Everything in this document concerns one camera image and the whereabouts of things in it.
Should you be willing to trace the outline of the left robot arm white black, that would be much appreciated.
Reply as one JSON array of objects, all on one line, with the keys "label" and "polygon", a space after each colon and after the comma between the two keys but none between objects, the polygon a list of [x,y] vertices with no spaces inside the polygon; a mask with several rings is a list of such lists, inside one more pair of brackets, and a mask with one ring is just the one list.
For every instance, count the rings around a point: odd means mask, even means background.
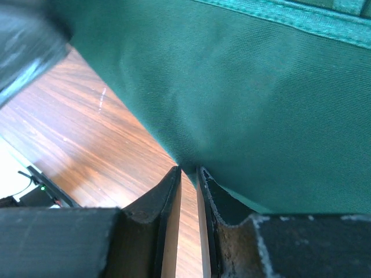
[{"label": "left robot arm white black", "polygon": [[49,1],[1,1],[1,106],[63,61],[70,40]]}]

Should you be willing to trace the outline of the dark green cloth napkin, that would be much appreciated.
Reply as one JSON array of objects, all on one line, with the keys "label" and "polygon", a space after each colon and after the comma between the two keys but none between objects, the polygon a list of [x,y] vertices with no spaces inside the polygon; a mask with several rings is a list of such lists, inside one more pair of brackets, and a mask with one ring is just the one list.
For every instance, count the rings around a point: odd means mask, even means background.
[{"label": "dark green cloth napkin", "polygon": [[251,208],[370,212],[369,1],[50,1],[191,181]]}]

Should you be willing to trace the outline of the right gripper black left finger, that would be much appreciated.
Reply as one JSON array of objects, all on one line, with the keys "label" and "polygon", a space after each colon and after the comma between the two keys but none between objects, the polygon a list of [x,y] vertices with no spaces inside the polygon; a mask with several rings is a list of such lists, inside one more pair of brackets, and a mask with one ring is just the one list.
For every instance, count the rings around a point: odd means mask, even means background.
[{"label": "right gripper black left finger", "polygon": [[2,277],[175,277],[181,170],[125,208],[1,208]]}]

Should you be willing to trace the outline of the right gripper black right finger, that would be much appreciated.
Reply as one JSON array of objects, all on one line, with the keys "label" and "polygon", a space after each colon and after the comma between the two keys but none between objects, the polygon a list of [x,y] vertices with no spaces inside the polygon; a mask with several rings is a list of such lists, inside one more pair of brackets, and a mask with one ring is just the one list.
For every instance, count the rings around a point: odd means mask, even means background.
[{"label": "right gripper black right finger", "polygon": [[370,215],[259,214],[197,169],[205,277],[369,277]]}]

